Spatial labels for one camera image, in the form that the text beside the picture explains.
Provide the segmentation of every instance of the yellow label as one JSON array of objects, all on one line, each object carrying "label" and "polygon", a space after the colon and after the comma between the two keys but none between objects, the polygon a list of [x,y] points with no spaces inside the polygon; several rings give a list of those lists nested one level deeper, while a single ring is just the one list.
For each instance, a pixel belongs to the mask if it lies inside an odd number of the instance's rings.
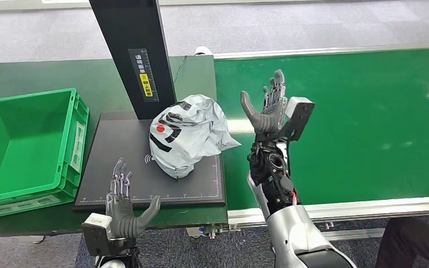
[{"label": "yellow label", "polygon": [[150,88],[149,77],[147,76],[147,74],[139,74],[139,77],[141,79],[145,96],[152,97],[152,89]]}]

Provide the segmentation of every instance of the white plastic bag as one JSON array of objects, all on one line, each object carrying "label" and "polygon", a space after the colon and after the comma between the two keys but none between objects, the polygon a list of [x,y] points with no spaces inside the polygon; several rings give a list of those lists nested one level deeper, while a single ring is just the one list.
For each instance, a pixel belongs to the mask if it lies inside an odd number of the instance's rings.
[{"label": "white plastic bag", "polygon": [[204,95],[190,95],[163,110],[150,125],[150,150],[168,175],[180,179],[203,156],[241,145],[228,132],[221,107]]}]

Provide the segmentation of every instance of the white object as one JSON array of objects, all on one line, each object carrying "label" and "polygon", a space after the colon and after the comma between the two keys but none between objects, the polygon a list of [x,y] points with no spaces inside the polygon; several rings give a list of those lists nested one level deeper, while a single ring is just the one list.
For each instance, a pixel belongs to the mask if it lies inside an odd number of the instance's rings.
[{"label": "white object", "polygon": [[285,108],[285,115],[288,118],[292,117],[293,112],[295,111],[295,107],[299,103],[312,103],[312,102],[305,97],[291,97],[287,103],[287,107]]},{"label": "white object", "polygon": [[202,232],[200,232],[200,227],[188,227],[185,228],[187,230],[188,236],[193,238],[199,238],[203,235]]},{"label": "white object", "polygon": [[80,162],[83,154],[84,129],[86,126],[77,121],[77,132],[75,134],[75,144],[73,146],[73,154],[71,156],[70,166],[77,172],[80,172]]},{"label": "white object", "polygon": [[195,49],[195,55],[213,55],[213,52],[205,46],[199,46]]},{"label": "white object", "polygon": [[183,178],[204,156],[241,145],[228,132],[221,107],[204,95],[190,95],[163,110],[150,125],[150,151],[171,177]]},{"label": "white object", "polygon": [[102,215],[98,213],[91,213],[89,217],[84,221],[86,224],[93,226],[103,227],[106,230],[106,235],[108,238],[112,238],[113,234],[111,232],[111,222],[112,217],[108,215]]}]

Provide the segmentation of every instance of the black cable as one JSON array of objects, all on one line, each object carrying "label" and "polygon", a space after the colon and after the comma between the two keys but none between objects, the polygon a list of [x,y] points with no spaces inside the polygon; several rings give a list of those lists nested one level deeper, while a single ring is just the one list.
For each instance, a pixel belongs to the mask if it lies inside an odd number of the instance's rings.
[{"label": "black cable", "polygon": [[94,268],[99,268],[99,266],[101,265],[101,261],[103,260],[103,256],[98,255],[97,258],[98,258],[98,260],[94,264]]},{"label": "black cable", "polygon": [[290,153],[289,153],[289,145],[290,145],[290,141],[287,140],[287,168],[289,171],[289,176],[290,179],[292,179],[292,173],[290,172]]},{"label": "black cable", "polygon": [[139,260],[139,253],[140,251],[138,247],[135,247],[131,252],[132,263],[134,264],[135,268],[143,268],[142,262]]},{"label": "black cable", "polygon": [[175,74],[175,79],[173,80],[173,83],[175,84],[177,82],[178,79],[178,72],[180,71],[180,68],[182,67],[182,65],[185,63],[185,60],[187,59],[187,56],[185,55],[185,57],[183,57],[182,62],[180,63],[180,65],[178,66],[178,70],[177,70],[177,74]]}]

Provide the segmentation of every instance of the robotic arm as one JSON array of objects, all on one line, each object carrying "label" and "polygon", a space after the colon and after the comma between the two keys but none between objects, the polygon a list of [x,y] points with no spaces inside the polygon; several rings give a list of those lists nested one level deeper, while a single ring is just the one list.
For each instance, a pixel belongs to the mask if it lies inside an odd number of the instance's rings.
[{"label": "robotic arm", "polygon": [[264,87],[264,96],[261,113],[253,108],[246,92],[241,92],[241,106],[256,133],[247,157],[247,181],[267,223],[276,266],[356,268],[310,220],[290,179],[289,143],[300,138],[314,103],[307,98],[287,100],[281,70],[270,79],[270,90]]},{"label": "robotic arm", "polygon": [[111,187],[106,195],[106,215],[91,213],[82,224],[91,256],[97,256],[96,268],[140,267],[136,237],[140,236],[160,209],[160,196],[139,217],[134,216],[129,197],[132,172],[120,158],[114,167]]}]

